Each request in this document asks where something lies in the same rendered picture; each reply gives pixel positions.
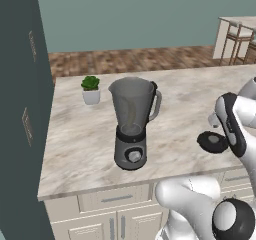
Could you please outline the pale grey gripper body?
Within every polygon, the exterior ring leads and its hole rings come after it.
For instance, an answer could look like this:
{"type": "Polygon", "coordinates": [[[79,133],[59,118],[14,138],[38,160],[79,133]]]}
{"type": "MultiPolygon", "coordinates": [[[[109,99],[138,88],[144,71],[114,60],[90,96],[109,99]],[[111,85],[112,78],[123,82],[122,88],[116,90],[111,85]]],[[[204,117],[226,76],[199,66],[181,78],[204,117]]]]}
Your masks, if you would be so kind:
{"type": "Polygon", "coordinates": [[[209,115],[208,122],[213,128],[218,128],[220,126],[220,121],[215,112],[209,115]]]}

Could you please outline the black round blender lid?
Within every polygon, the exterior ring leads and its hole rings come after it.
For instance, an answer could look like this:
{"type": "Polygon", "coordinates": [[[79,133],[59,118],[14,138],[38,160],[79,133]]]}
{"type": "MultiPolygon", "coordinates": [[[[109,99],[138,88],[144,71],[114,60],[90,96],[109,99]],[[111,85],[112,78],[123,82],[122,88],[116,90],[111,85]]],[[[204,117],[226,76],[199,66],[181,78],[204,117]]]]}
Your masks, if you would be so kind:
{"type": "Polygon", "coordinates": [[[218,133],[204,131],[197,137],[197,143],[204,150],[212,154],[219,154],[228,148],[226,138],[218,133]]]}

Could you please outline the grey blender with clear jar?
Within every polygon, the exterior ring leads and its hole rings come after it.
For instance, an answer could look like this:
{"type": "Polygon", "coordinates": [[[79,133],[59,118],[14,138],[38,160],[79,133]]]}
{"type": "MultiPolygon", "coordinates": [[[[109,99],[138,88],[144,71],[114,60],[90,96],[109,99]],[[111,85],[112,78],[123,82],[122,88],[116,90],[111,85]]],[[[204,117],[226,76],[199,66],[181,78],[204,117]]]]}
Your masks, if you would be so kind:
{"type": "Polygon", "coordinates": [[[160,111],[162,94],[154,81],[124,77],[108,88],[117,126],[114,161],[123,170],[134,171],[147,162],[146,127],[160,111]]]}

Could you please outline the cream drawer front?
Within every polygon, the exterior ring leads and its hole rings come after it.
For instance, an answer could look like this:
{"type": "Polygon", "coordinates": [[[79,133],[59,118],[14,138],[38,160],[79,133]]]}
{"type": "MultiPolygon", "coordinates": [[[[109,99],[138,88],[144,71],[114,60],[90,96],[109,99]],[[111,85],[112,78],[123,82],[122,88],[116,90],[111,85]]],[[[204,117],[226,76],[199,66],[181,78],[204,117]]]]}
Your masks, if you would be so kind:
{"type": "Polygon", "coordinates": [[[230,182],[225,181],[225,178],[232,178],[232,177],[238,177],[238,176],[248,176],[247,171],[245,169],[236,169],[236,170],[226,171],[224,173],[221,186],[223,188],[227,188],[227,187],[248,184],[250,182],[249,178],[244,180],[239,180],[239,181],[230,181],[230,182]]]}
{"type": "Polygon", "coordinates": [[[222,192],[220,198],[222,200],[227,198],[236,198],[243,201],[252,201],[254,198],[254,193],[251,187],[230,189],[222,192]]]}
{"type": "Polygon", "coordinates": [[[150,186],[148,184],[123,187],[95,193],[82,194],[77,197],[78,206],[81,212],[89,212],[112,207],[119,207],[129,204],[136,204],[149,200],[150,186]],[[118,197],[123,195],[133,195],[130,199],[119,200],[115,202],[102,203],[104,198],[118,197]]]}

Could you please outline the wooden bar stool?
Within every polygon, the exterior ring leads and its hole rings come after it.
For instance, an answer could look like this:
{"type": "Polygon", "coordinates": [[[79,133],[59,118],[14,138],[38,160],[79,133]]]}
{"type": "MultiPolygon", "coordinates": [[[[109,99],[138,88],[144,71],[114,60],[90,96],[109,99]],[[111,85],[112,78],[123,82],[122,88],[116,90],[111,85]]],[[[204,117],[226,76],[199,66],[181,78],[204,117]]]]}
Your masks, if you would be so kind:
{"type": "Polygon", "coordinates": [[[254,52],[256,53],[256,39],[253,39],[252,41],[249,42],[248,50],[247,50],[247,59],[254,52]]]}
{"type": "Polygon", "coordinates": [[[229,65],[233,65],[238,59],[240,48],[243,42],[249,43],[254,38],[254,31],[246,28],[239,21],[230,21],[221,53],[220,61],[223,61],[227,44],[231,42],[233,44],[231,48],[231,54],[229,58],[229,65]]]}

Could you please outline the cream kitchen island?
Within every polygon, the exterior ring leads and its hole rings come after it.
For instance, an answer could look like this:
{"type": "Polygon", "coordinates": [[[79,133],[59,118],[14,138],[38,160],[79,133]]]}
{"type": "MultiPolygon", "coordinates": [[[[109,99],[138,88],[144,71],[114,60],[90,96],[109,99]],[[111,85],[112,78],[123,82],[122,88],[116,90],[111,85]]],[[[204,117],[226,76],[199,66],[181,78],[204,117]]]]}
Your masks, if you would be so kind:
{"type": "Polygon", "coordinates": [[[225,41],[230,21],[241,22],[242,29],[248,30],[249,33],[252,33],[251,31],[252,28],[256,28],[256,16],[220,17],[215,46],[213,49],[214,59],[220,59],[220,58],[229,59],[231,56],[232,50],[234,49],[233,48],[234,42],[232,40],[225,41]]]}

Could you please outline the cream cupboard door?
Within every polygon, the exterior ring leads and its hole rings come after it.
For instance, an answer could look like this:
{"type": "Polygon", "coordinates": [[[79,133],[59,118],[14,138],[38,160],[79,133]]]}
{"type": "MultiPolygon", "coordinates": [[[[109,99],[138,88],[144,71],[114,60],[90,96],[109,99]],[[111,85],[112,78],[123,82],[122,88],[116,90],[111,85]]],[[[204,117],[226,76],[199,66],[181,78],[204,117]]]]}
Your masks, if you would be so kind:
{"type": "Polygon", "coordinates": [[[118,240],[121,239],[121,216],[126,216],[124,240],[155,240],[159,230],[167,221],[168,210],[158,204],[119,210],[118,240]]]}
{"type": "Polygon", "coordinates": [[[53,223],[55,240],[110,240],[110,218],[115,219],[116,236],[116,213],[110,212],[53,223]]]}

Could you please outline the green plant in white pot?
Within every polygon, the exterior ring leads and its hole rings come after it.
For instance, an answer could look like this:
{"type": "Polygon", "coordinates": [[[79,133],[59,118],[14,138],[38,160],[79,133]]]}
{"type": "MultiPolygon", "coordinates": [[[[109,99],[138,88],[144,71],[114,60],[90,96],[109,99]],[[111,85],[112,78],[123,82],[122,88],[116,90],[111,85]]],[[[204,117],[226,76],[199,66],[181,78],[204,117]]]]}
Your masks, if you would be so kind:
{"type": "Polygon", "coordinates": [[[95,105],[100,102],[100,79],[96,76],[86,76],[81,83],[82,95],[87,105],[95,105]]]}

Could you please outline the tall dark teal cabinet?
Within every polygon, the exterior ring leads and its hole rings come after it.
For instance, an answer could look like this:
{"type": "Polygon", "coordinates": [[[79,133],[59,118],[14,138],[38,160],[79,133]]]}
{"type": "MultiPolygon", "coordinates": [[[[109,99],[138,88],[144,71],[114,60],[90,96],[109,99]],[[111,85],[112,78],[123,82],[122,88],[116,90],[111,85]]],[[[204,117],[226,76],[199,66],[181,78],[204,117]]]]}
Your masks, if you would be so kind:
{"type": "Polygon", "coordinates": [[[53,91],[38,0],[0,0],[0,231],[6,240],[54,240],[37,199],[53,91]],[[22,122],[25,107],[31,147],[22,122]]]}

